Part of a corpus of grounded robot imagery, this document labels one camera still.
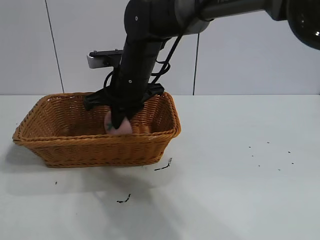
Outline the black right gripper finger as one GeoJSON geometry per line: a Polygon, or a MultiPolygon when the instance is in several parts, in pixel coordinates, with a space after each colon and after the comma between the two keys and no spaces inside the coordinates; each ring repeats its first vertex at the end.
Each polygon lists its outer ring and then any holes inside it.
{"type": "Polygon", "coordinates": [[[111,108],[111,123],[116,130],[118,130],[123,123],[129,121],[128,113],[128,109],[124,107],[113,106],[111,108]]]}

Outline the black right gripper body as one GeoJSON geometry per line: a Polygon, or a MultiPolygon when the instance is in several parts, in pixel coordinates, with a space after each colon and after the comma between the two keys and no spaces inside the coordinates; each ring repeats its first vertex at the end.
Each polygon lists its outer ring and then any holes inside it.
{"type": "Polygon", "coordinates": [[[132,80],[120,83],[116,73],[110,72],[103,82],[102,89],[84,97],[84,107],[87,111],[100,106],[121,107],[128,109],[128,118],[141,111],[145,102],[156,95],[163,95],[165,89],[159,83],[133,84],[132,80]]]}

